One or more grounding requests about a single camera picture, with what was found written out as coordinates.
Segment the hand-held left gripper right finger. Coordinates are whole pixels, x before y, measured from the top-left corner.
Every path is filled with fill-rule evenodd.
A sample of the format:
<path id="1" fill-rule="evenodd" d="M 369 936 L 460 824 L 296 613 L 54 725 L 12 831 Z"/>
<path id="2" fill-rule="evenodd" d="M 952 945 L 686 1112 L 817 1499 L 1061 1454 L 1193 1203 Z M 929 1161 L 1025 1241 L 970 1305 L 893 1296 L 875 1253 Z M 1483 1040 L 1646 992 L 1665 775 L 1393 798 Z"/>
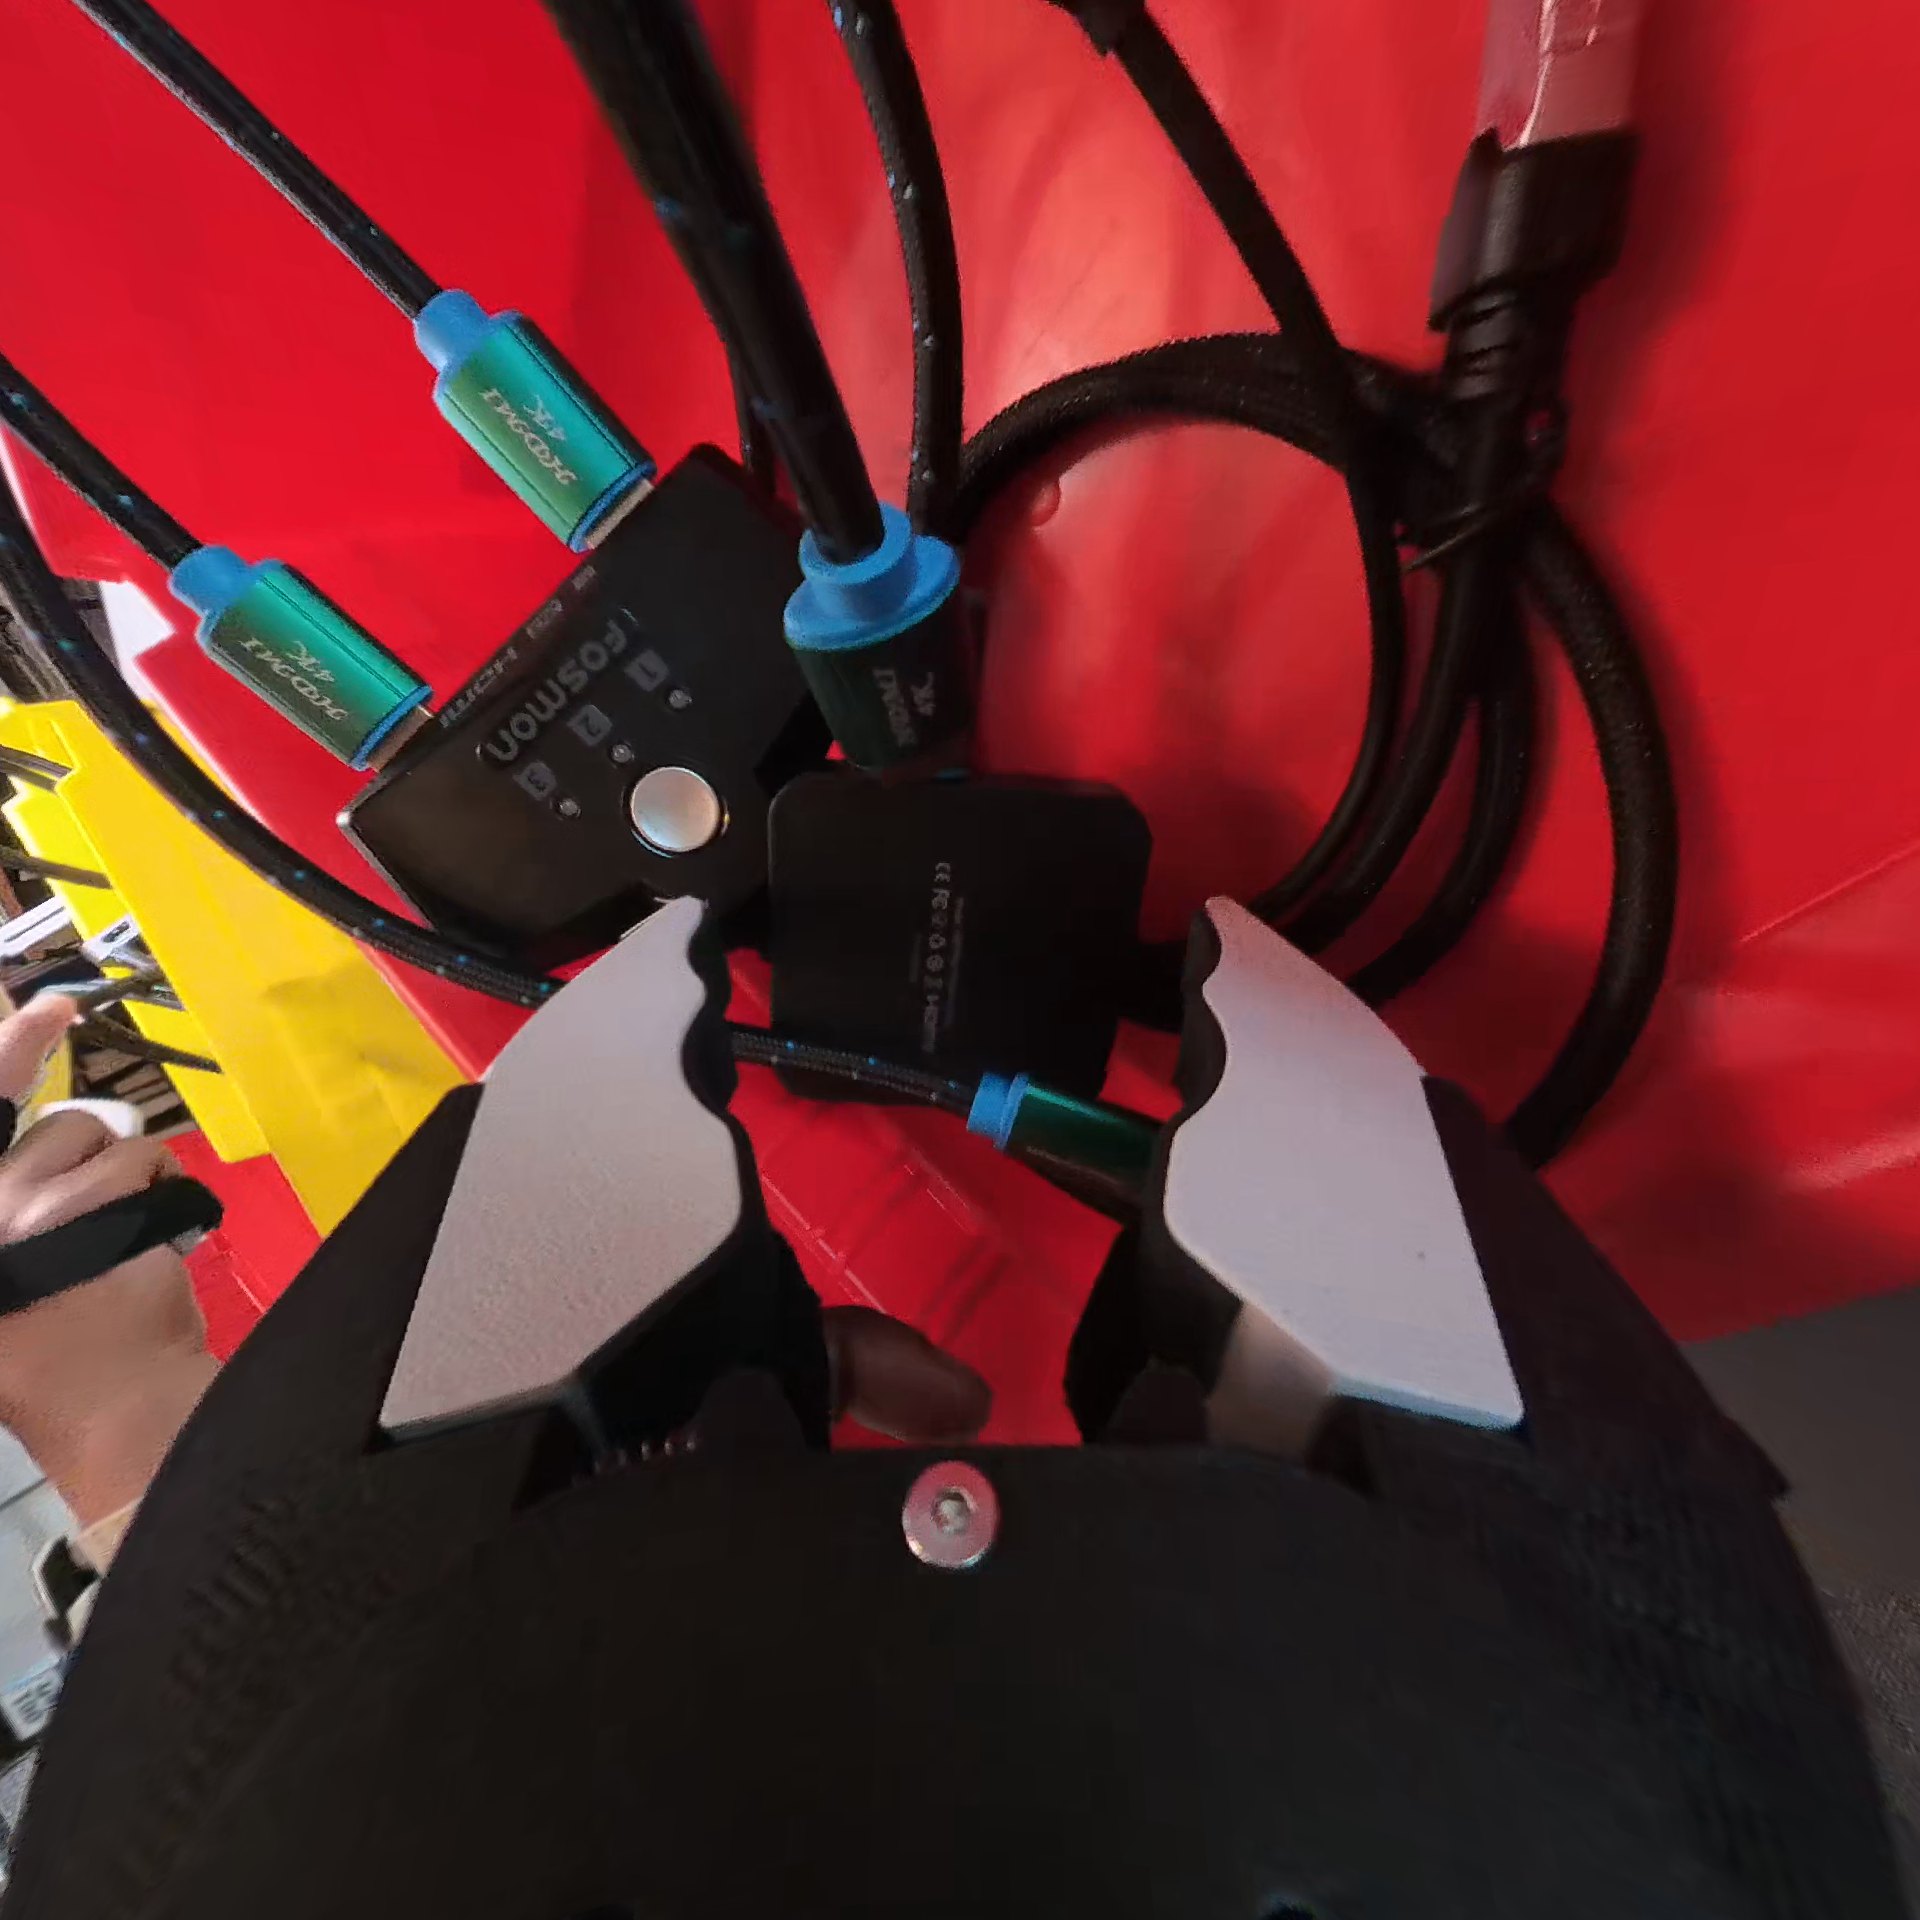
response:
<path id="1" fill-rule="evenodd" d="M 1302 1457 L 1334 1405 L 1483 1433 L 1521 1383 L 1425 1069 L 1246 905 L 1190 927 L 1158 1161 L 1158 1342 L 1216 1447 Z"/>

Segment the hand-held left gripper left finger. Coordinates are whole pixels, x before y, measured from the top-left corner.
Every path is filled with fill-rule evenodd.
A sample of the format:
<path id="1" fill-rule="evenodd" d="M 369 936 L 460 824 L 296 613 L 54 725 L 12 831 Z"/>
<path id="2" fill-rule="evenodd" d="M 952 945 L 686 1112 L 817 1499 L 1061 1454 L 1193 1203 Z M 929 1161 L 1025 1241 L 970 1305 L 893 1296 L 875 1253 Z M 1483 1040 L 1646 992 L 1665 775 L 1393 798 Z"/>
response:
<path id="1" fill-rule="evenodd" d="M 729 1119 L 686 1044 L 712 1009 L 684 896 L 540 1007 L 486 1069 L 401 1336 L 384 1433 L 565 1401 L 739 1227 Z"/>

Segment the yellow plastic bin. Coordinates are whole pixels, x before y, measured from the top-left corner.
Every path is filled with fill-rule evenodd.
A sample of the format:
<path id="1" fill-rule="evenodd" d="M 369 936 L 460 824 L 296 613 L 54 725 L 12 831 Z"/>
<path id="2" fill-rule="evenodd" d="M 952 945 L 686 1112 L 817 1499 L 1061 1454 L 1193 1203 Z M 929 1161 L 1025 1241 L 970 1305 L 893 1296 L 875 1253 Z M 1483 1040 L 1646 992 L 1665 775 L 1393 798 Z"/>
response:
<path id="1" fill-rule="evenodd" d="M 2 702 L 5 750 L 48 761 L 5 801 L 100 971 L 146 958 L 170 1004 L 133 1007 L 209 1149 L 274 1161 L 318 1237 L 337 1229 L 464 1075 L 341 931 L 176 814 L 77 703 Z"/>

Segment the small black hdmi adapter box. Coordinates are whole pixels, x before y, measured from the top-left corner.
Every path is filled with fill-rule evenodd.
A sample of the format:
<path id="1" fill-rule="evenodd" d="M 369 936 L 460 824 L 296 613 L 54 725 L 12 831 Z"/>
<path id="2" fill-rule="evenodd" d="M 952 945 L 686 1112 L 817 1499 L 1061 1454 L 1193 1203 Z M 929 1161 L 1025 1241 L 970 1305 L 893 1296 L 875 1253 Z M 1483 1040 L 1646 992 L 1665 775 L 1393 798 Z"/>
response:
<path id="1" fill-rule="evenodd" d="M 1144 935 L 1154 838 L 1115 785 L 821 772 L 768 843 L 781 1040 L 1099 1097 L 1121 1022 L 1177 988 Z"/>

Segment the red plastic bin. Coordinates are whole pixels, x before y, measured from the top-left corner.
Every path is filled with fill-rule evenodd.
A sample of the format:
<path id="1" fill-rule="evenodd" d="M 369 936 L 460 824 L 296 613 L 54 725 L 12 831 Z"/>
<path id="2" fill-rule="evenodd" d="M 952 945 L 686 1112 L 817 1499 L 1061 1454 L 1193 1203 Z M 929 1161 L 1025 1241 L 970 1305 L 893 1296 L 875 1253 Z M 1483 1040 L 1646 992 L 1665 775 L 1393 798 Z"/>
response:
<path id="1" fill-rule="evenodd" d="M 540 4 L 158 4 L 425 270 L 521 307 L 667 463 L 724 358 Z M 898 4 L 968 302 L 968 423 L 1261 303 L 1049 4 Z M 1486 4 L 1153 4 L 1353 344 L 1427 291 Z M 913 351 L 826 4 L 704 4 L 898 497 Z M 205 541 L 286 560 L 442 697 L 566 558 L 437 416 L 402 315 L 74 4 L 5 4 L 5 355 Z M 1685 887 L 1659 1015 L 1553 1182 L 1681 1336 L 1915 1285 L 1915 4 L 1651 4 L 1625 251 L 1558 495 L 1659 680 Z M 1267 885 L 1353 755 L 1337 486 L 1249 433 L 1099 447 L 1000 510 L 993 755 L 1129 784 L 1153 912 Z M 1526 864 L 1397 1000 L 1497 1110 L 1586 988 L 1593 750 L 1547 683 Z"/>

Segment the person's right hand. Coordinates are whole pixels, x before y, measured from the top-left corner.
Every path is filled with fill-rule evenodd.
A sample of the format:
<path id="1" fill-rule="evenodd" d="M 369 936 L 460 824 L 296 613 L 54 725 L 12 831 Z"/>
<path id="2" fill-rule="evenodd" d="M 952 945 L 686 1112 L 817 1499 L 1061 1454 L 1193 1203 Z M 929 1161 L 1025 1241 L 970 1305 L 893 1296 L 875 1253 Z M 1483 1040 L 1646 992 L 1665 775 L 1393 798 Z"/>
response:
<path id="1" fill-rule="evenodd" d="M 176 1179 L 171 1152 L 84 1110 L 17 1131 L 2 1159 L 2 1244 Z M 2 1420 L 81 1529 L 149 1491 L 217 1376 L 182 1253 L 161 1241 L 104 1275 L 5 1317 Z"/>

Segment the person's left hand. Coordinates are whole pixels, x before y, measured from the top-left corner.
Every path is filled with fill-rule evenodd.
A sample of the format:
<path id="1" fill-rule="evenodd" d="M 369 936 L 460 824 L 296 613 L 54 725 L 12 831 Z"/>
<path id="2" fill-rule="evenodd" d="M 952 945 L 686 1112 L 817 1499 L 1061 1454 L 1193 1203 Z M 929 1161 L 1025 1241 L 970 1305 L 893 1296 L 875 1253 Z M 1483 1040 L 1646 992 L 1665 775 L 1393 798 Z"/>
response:
<path id="1" fill-rule="evenodd" d="M 870 1308 L 822 1311 L 829 1417 L 910 1448 L 965 1445 L 993 1417 L 993 1387 L 917 1328 Z"/>

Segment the black hdmi switch with button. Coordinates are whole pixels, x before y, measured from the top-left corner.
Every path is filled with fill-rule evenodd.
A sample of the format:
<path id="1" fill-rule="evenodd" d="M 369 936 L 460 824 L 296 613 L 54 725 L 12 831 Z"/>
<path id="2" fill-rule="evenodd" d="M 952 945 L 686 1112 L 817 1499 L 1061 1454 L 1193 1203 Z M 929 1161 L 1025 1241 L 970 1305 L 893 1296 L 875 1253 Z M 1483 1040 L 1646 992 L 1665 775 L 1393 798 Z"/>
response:
<path id="1" fill-rule="evenodd" d="M 682 457 L 378 769 L 342 836 L 454 944 L 555 971 L 696 896 L 750 936 L 833 734 L 784 641 L 801 517 Z"/>

